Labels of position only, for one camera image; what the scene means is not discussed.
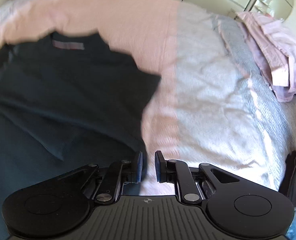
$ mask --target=dark clothing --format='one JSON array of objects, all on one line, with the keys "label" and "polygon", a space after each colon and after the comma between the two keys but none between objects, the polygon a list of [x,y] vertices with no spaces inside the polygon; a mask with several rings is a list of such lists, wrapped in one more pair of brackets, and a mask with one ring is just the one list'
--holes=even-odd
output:
[{"label": "dark clothing", "polygon": [[288,154],[286,158],[286,172],[284,179],[282,180],[280,187],[279,187],[279,192],[288,197],[289,193],[289,187],[291,183],[291,179],[294,174],[296,166],[296,151],[293,151],[291,154]]},{"label": "dark clothing", "polygon": [[[82,45],[59,49],[53,40]],[[145,165],[141,117],[159,80],[99,34],[53,33],[13,47],[0,71],[0,240],[7,237],[1,205],[12,192],[137,151]]]}]

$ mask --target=clothing label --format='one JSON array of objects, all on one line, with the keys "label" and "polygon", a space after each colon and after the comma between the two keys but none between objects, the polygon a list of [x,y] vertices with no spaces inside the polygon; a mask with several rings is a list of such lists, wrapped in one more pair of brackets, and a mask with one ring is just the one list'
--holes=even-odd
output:
[{"label": "clothing label", "polygon": [[52,44],[58,49],[85,49],[84,44],[81,42],[62,42],[52,40]]}]

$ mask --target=crosshair marking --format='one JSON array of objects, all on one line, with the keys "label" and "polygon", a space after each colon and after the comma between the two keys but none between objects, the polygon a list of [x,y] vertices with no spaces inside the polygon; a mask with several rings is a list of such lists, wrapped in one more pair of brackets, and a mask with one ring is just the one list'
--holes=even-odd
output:
[{"label": "crosshair marking", "polygon": [[143,201],[145,201],[147,204],[149,204],[154,200],[152,200],[151,198],[145,198]]}]

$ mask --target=bed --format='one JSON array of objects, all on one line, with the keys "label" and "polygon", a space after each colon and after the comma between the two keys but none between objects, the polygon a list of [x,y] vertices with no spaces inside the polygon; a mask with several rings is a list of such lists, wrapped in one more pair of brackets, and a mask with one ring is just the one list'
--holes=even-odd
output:
[{"label": "bed", "polygon": [[53,31],[99,32],[111,50],[161,76],[142,116],[142,195],[173,193],[156,182],[156,150],[278,190],[296,149],[296,98],[277,101],[236,21],[176,0],[11,0],[0,8],[0,48]]}]

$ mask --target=folded clothes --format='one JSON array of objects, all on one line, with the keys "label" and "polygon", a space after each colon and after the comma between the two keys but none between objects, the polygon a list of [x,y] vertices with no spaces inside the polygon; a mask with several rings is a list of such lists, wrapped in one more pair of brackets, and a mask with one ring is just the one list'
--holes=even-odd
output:
[{"label": "folded clothes", "polygon": [[[240,12],[238,17],[266,59],[267,64],[256,63],[277,93],[278,100],[291,101],[296,94],[296,39],[280,20],[252,12]],[[257,50],[251,42],[247,43],[252,46],[252,52]]]},{"label": "folded clothes", "polygon": [[14,191],[88,163],[146,157],[142,112],[159,81],[98,33],[14,46],[0,69],[0,240],[1,206]]}]

